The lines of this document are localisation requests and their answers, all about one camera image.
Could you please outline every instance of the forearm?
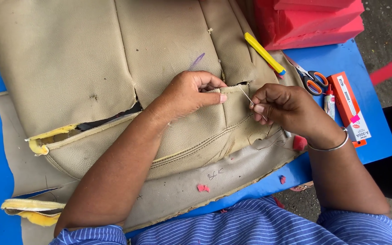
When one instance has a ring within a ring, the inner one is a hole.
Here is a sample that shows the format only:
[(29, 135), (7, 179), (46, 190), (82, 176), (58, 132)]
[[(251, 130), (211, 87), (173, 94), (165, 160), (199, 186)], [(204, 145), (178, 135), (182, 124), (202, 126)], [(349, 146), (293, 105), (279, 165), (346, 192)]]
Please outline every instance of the forearm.
[(84, 175), (54, 235), (62, 228), (109, 225), (128, 217), (170, 122), (154, 104), (134, 118)]
[[(335, 126), (326, 136), (310, 139), (317, 149), (340, 145), (345, 132)], [(333, 151), (308, 149), (317, 197), (322, 207), (388, 214), (389, 205), (370, 174), (358, 159), (356, 150), (348, 141)]]

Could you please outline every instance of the hand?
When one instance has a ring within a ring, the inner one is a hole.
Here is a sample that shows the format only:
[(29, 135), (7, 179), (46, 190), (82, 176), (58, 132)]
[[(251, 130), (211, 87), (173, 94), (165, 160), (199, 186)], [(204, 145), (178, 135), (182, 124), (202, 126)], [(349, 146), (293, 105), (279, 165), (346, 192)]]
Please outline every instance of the hand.
[(255, 106), (250, 105), (250, 109), (256, 121), (262, 125), (275, 122), (307, 138), (313, 147), (330, 149), (345, 138), (336, 122), (301, 87), (267, 83), (253, 95), (252, 102)]
[(203, 106), (217, 105), (227, 96), (207, 91), (226, 87), (215, 75), (206, 71), (183, 71), (176, 75), (161, 95), (152, 104), (165, 113), (170, 120), (184, 117)]

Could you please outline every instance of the sandal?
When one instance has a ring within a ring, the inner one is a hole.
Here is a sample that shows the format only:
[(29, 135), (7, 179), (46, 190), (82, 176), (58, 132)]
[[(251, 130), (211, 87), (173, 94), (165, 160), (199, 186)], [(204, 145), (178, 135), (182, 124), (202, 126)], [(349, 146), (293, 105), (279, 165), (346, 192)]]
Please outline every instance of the sandal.
[(300, 185), (295, 186), (295, 187), (291, 187), (290, 190), (292, 190), (292, 191), (303, 191), (303, 190), (306, 190), (306, 189), (311, 188), (313, 186), (314, 186), (314, 182), (310, 181), (310, 182), (306, 182), (304, 184), (300, 184)]

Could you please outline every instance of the bracelet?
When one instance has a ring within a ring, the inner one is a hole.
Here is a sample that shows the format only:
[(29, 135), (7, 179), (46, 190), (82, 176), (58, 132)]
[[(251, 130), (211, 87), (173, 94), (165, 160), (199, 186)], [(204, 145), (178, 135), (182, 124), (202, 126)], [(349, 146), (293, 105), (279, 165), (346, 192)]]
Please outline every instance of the bracelet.
[(347, 129), (345, 127), (341, 127), (341, 128), (343, 129), (344, 132), (346, 132), (346, 138), (344, 139), (343, 143), (341, 143), (339, 146), (334, 147), (332, 149), (316, 149), (316, 148), (312, 147), (310, 144), (308, 144), (308, 147), (313, 149), (313, 150), (318, 150), (318, 151), (331, 151), (331, 150), (335, 150), (335, 149), (341, 148), (349, 140), (349, 133), (347, 132)]

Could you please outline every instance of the blue plastic table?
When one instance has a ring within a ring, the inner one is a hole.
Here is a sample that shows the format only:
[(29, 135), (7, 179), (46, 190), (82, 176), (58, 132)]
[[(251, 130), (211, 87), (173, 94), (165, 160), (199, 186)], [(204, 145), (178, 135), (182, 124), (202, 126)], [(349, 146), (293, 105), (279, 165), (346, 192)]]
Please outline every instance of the blue plastic table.
[[(317, 70), (326, 76), (345, 71), (372, 135), (372, 138), (367, 139), (367, 145), (357, 148), (359, 159), (363, 164), (366, 164), (392, 155), (391, 132), (367, 70), (365, 69), (361, 54), (353, 39), (345, 44), (292, 49), (286, 50), (285, 53), (306, 70)], [(0, 92), (5, 90), (6, 88), (0, 76)], [(315, 99), (320, 105), (323, 104), (322, 96), (315, 97)], [(335, 120), (342, 125), (338, 113), (336, 114)], [(281, 175), (287, 178), (284, 185), (281, 185), (279, 181)], [(204, 207), (194, 209), (176, 218), (210, 213), (229, 207), (243, 199), (259, 198), (310, 180), (311, 168), (309, 157), (305, 153), (258, 183), (248, 186), (229, 197), (211, 202)], [(13, 188), (13, 175), (8, 167), (4, 154), (2, 123), (0, 118), (0, 206), (5, 199), (11, 198)], [(9, 216), (0, 209), (0, 244), (22, 244), (20, 219), (19, 216)], [(131, 237), (134, 234), (135, 231), (128, 233), (127, 236)]]

